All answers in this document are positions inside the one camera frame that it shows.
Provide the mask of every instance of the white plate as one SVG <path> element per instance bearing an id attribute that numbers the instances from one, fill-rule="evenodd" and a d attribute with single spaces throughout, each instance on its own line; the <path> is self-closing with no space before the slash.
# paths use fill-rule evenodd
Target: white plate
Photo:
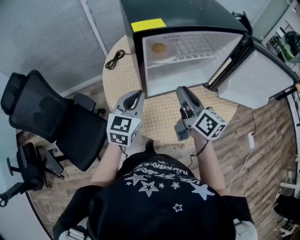
<path id="1" fill-rule="evenodd" d="M 154 44 L 162 43 L 165 44 L 166 49 L 164 52 L 155 52 L 152 50 Z M 149 39 L 148 43 L 148 53 L 150 54 L 151 61 L 157 64 L 166 64 L 173 61 L 177 57 L 177 47 L 176 44 L 170 40 L 163 38 L 153 38 Z"/>

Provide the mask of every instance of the fridge shelf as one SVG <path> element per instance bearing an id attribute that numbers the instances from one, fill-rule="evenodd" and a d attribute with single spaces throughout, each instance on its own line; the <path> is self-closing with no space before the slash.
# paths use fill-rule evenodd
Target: fridge shelf
<path id="1" fill-rule="evenodd" d="M 173 61 L 165 64 L 215 58 L 217 56 L 215 48 L 204 34 L 180 35 L 172 42 L 176 45 L 177 56 Z M 154 68 L 165 64 L 154 63 L 151 61 L 151 58 L 147 59 L 147 68 Z"/>
<path id="2" fill-rule="evenodd" d="M 176 57 L 173 61 L 165 63 L 165 64 L 172 64 L 177 62 L 185 62 L 185 61 L 191 61 L 191 60 L 199 60 L 199 59 L 208 59 L 208 58 L 215 58 L 216 54 L 214 52 L 204 52 L 204 53 L 198 53 L 198 54 L 187 54 L 187 55 L 180 55 Z M 148 62 L 147 68 L 155 68 L 159 67 L 161 65 L 165 64 L 158 64 L 154 62 Z"/>

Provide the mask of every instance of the wooden floor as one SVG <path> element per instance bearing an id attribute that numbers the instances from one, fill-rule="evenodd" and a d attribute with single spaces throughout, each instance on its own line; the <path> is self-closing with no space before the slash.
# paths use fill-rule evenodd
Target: wooden floor
<path id="1" fill-rule="evenodd" d="M 92 89 L 85 89 L 83 92 L 94 98 L 97 107 L 107 108 L 103 87 L 100 84 Z M 295 170 L 296 145 L 292 119 L 285 99 L 279 102 L 270 101 L 265 107 L 253 110 L 253 113 L 257 126 L 254 135 L 255 148 L 245 169 L 233 182 L 230 191 L 235 195 L 247 198 L 259 239 L 281 239 L 274 231 L 279 217 L 271 209 L 280 182 L 293 180 L 287 179 L 288 170 Z M 254 131 L 250 109 L 239 105 L 222 136 L 214 142 L 227 185 L 244 165 L 245 158 L 250 152 L 247 135 Z M 32 141 L 42 145 L 42 152 L 53 147 L 45 140 L 28 133 L 22 134 L 19 141 L 21 143 Z M 187 152 L 179 149 L 173 151 Z M 190 163 L 188 156 L 180 161 L 186 165 Z M 52 188 L 44 187 L 41 191 L 30 193 L 37 212 L 51 234 L 58 215 L 63 212 L 75 191 L 89 183 L 98 163 L 96 161 L 86 172 L 79 171 L 68 161 L 63 164 L 65 167 L 63 174 L 66 177 L 64 180 L 48 175 L 47 178 L 51 182 Z M 194 161 L 191 169 L 196 177 L 200 177 L 197 161 Z M 55 214 L 52 215 L 51 222 L 44 203 L 48 212 L 50 209 L 47 203 L 51 206 L 52 214 Z"/>

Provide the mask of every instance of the chair headrest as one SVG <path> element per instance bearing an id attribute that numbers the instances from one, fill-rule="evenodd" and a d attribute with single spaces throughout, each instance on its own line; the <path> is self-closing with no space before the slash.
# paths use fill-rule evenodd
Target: chair headrest
<path id="1" fill-rule="evenodd" d="M 11 74 L 0 103 L 5 114 L 12 115 L 14 113 L 15 105 L 26 82 L 27 77 L 25 75 L 18 73 Z"/>

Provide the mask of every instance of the person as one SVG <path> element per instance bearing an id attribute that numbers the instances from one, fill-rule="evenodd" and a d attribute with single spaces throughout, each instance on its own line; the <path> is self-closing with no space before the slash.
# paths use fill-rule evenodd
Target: person
<path id="1" fill-rule="evenodd" d="M 201 181 L 178 160 L 157 154 L 153 140 L 118 171 L 122 152 L 110 143 L 90 185 L 76 191 L 58 219 L 54 239 L 256 240 L 248 203 L 227 192 L 211 141 L 191 135 Z"/>

